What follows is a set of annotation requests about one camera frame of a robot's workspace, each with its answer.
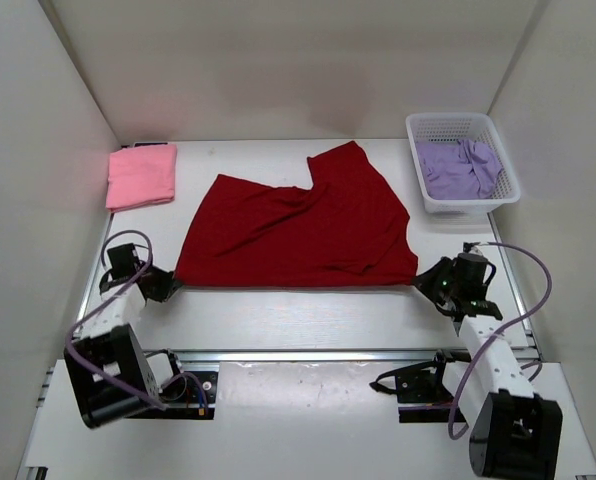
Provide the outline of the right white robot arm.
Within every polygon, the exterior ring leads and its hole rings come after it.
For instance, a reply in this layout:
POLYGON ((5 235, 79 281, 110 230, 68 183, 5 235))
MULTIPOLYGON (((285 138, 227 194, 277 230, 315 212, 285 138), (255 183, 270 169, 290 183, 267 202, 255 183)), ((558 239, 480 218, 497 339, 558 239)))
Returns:
POLYGON ((469 438, 473 473, 495 479, 552 479, 556 474, 563 413, 543 398, 518 362, 505 320, 488 288, 497 268, 479 243, 466 243, 455 258, 443 257, 418 275, 414 287, 451 319, 464 354, 444 353, 427 375, 438 399, 452 398, 448 433, 469 438))

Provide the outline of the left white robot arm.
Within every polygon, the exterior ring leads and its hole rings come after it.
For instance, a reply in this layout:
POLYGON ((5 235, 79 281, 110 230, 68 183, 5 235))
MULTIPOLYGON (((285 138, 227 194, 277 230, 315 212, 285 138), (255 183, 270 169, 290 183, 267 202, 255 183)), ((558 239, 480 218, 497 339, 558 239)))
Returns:
POLYGON ((181 287, 172 271, 138 256, 126 243, 107 251, 99 282, 102 304, 69 335, 64 360, 83 423, 90 429, 153 410, 184 395, 188 377, 168 365, 155 374, 133 325, 148 302, 164 303, 181 287))

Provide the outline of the red t shirt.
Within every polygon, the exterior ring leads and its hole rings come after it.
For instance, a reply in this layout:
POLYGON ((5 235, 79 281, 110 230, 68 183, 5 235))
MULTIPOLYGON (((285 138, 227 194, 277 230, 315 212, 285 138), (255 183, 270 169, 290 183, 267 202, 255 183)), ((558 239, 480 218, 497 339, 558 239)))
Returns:
POLYGON ((220 174, 189 226, 174 276, 187 287, 409 285, 410 215, 354 141, 307 160, 312 186, 220 174))

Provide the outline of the pink t shirt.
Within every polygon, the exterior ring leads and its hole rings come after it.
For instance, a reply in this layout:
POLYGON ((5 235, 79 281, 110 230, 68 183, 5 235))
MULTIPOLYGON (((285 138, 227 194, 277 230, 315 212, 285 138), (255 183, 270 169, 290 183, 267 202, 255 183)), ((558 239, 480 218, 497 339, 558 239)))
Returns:
POLYGON ((175 198, 177 147, 124 148, 109 156, 106 208, 111 212, 169 203, 175 198))

